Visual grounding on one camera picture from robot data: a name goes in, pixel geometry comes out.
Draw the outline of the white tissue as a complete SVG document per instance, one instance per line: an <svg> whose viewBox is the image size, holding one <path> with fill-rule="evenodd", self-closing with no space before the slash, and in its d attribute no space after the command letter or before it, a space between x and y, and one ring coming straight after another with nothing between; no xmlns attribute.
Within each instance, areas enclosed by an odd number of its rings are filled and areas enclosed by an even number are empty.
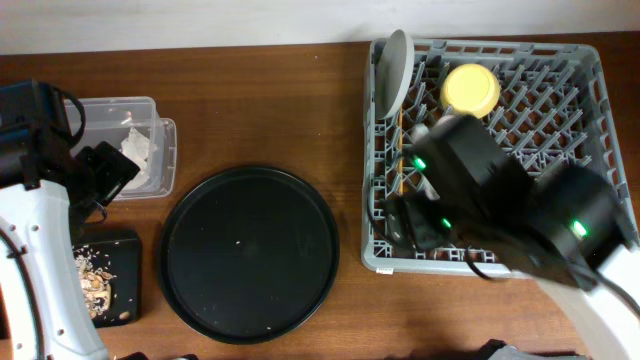
<svg viewBox="0 0 640 360"><path fill-rule="evenodd" d="M136 128L131 128L128 136L121 142L120 152L139 167L139 172L127 183L125 190L137 189L149 180L147 167L150 147L150 139Z"/></svg>

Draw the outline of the wooden chopstick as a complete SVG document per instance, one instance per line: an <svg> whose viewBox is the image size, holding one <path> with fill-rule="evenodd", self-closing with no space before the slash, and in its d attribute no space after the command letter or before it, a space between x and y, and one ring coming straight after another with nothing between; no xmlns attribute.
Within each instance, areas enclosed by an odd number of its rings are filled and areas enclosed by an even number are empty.
<svg viewBox="0 0 640 360"><path fill-rule="evenodd" d="M398 128L400 130L400 137L398 139L398 150L399 150L399 158L398 158L398 162L397 162L397 173L399 175L400 178L400 183L398 186L398 194L402 195L404 193L404 180L403 180L403 156L402 156L402 151L403 151L403 119L404 119L404 111L402 108L400 108L399 110L399 114L398 114Z"/></svg>

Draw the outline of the food scraps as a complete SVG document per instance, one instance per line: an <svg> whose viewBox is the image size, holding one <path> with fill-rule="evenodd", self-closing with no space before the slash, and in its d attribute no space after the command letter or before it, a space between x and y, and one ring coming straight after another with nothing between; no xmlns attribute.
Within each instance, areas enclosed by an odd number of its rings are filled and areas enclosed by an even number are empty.
<svg viewBox="0 0 640 360"><path fill-rule="evenodd" d="M133 299L116 246L79 245L73 250L84 303L96 327L124 325L133 320Z"/></svg>

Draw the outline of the yellow bowl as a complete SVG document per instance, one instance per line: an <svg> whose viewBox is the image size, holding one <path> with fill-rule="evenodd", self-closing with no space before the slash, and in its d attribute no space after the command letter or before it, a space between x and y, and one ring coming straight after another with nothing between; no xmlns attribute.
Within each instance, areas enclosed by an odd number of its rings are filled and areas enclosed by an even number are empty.
<svg viewBox="0 0 640 360"><path fill-rule="evenodd" d="M456 114L476 118L487 116L497 105L501 87L497 77L479 64L464 64L452 70L444 80L440 102Z"/></svg>

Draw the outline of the grey plate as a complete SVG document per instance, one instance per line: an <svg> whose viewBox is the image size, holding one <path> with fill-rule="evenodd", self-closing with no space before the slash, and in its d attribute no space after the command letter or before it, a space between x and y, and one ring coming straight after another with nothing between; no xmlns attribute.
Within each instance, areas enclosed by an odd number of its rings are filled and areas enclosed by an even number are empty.
<svg viewBox="0 0 640 360"><path fill-rule="evenodd" d="M414 41L403 30L396 30L386 41L376 65L375 115L393 117L408 93L414 67Z"/></svg>

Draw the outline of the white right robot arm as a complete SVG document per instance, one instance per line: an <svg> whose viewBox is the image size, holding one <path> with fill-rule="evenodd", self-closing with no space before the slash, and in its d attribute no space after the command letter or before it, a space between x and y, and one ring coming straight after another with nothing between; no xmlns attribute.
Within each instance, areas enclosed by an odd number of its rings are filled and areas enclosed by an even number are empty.
<svg viewBox="0 0 640 360"><path fill-rule="evenodd" d="M400 158L433 193L383 201L387 242L490 251L537 282L594 357L638 357L639 235L604 177L571 164L536 179L471 115L441 119Z"/></svg>

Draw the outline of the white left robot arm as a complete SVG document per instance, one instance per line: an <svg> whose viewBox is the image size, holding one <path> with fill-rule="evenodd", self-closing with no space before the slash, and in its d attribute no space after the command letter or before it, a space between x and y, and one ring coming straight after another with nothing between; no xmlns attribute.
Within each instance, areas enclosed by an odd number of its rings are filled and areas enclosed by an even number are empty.
<svg viewBox="0 0 640 360"><path fill-rule="evenodd" d="M106 359L84 304L71 223L106 205L139 168L101 142L60 178L1 188L1 293L15 359Z"/></svg>

